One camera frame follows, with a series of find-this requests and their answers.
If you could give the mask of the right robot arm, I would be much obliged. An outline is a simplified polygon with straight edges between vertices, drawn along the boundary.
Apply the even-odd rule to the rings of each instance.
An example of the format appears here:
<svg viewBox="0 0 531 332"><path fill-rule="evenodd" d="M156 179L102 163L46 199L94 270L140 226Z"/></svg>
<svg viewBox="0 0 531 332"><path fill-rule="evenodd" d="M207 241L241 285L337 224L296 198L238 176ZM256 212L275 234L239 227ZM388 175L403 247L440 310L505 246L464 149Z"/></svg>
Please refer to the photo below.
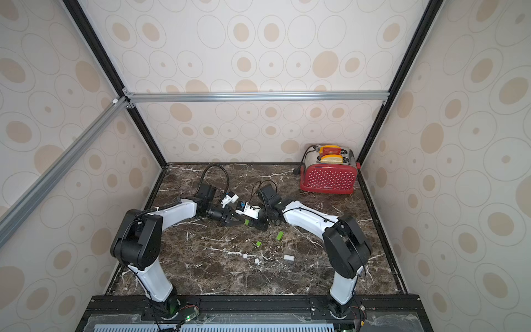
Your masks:
<svg viewBox="0 0 531 332"><path fill-rule="evenodd" d="M331 267L335 271L329 291L329 311L334 318L344 319L353 305L358 279L366 272L372 254L370 241L357 220L325 214L300 201L281 197L271 185L257 190L264 207L260 221L283 221L319 237L324 244Z"/></svg>

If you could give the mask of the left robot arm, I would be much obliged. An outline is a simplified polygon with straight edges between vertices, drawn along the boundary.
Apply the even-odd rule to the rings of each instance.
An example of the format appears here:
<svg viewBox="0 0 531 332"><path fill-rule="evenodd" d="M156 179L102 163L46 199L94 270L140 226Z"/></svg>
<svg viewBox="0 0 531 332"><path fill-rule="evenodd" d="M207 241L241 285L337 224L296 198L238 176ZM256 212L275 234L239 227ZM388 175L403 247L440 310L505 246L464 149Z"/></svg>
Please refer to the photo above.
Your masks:
<svg viewBox="0 0 531 332"><path fill-rule="evenodd" d="M181 307L174 286L160 265L163 231L194 217L209 218L222 226L246 222L243 216L246 203L233 192L227 192L221 202L215 204L215 192L216 188L211 185L200 185L192 197L146 210L131 209L120 224L110 253L140 282L153 314L158 318L171 320Z"/></svg>

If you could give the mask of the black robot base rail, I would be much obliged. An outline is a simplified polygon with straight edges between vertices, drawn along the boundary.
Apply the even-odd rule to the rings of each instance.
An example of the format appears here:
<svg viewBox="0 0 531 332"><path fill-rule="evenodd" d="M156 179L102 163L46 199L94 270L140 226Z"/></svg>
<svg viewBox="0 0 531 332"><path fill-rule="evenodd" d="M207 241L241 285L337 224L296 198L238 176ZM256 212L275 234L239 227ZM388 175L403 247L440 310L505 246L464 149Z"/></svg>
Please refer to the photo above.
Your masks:
<svg viewBox="0 0 531 332"><path fill-rule="evenodd" d="M324 295L179 297L164 320L143 296L95 296L77 331L432 331L417 295L357 295L336 318Z"/></svg>

